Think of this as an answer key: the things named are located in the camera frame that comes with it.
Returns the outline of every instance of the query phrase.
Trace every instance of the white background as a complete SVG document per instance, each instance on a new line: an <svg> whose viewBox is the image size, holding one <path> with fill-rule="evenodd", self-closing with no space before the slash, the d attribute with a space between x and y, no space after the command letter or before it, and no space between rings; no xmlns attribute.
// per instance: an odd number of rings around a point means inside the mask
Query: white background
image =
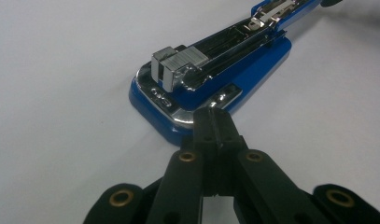
<svg viewBox="0 0 380 224"><path fill-rule="evenodd" d="M145 187L178 147L132 107L151 53L249 16L249 0L0 1L0 224L81 223L118 183ZM318 7L289 58L232 116L300 187L335 183L380 210L380 0ZM204 200L204 223L237 223Z"/></svg>

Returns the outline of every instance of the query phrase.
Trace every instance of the metal rivet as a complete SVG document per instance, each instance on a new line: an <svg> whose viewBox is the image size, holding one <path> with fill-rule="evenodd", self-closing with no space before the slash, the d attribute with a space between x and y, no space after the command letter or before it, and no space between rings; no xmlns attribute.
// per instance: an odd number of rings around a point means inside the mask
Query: metal rivet
<svg viewBox="0 0 380 224"><path fill-rule="evenodd" d="M122 207L127 205L134 198L134 193L128 189L121 189L110 196L110 204L114 207Z"/></svg>
<svg viewBox="0 0 380 224"><path fill-rule="evenodd" d="M181 153L178 158L181 160L181 161L195 161L195 154L193 154L192 152L183 152Z"/></svg>
<svg viewBox="0 0 380 224"><path fill-rule="evenodd" d="M246 154L246 159L249 161L262 161L262 154L259 152L248 152Z"/></svg>
<svg viewBox="0 0 380 224"><path fill-rule="evenodd" d="M342 207L353 207L355 206L355 201L353 198L345 192L338 189L329 189L326 192L327 198Z"/></svg>

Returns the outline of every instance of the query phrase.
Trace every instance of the blue stapler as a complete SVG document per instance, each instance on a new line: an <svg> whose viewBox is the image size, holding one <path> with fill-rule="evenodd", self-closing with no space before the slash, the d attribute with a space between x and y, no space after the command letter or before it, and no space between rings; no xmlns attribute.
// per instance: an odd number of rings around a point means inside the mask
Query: blue stapler
<svg viewBox="0 0 380 224"><path fill-rule="evenodd" d="M289 55L285 29L319 4L340 0L265 0L239 21L191 46L151 56L130 90L134 107L171 143L192 134L193 112L205 106L233 111Z"/></svg>

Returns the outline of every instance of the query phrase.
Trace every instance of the white table surface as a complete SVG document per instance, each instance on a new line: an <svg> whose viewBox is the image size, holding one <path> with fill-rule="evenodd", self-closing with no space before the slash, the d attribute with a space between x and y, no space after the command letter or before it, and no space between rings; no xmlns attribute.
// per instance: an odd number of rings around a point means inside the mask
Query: white table surface
<svg viewBox="0 0 380 224"><path fill-rule="evenodd" d="M128 99L151 53L190 45L259 1L0 1L0 224L81 223L118 183L145 187L178 147ZM334 183L380 211L380 0L319 7L289 58L233 114L299 188ZM237 223L232 199L203 223Z"/></svg>

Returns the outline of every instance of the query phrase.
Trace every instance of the stapler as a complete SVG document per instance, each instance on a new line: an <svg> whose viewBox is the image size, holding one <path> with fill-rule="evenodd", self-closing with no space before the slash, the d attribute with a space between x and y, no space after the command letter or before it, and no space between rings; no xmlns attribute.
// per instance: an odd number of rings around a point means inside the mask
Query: stapler
<svg viewBox="0 0 380 224"><path fill-rule="evenodd" d="M233 112L289 55L284 29L318 5L341 0L265 0L251 16L190 46L151 56L133 79L134 107L171 143L191 135L193 112Z"/></svg>

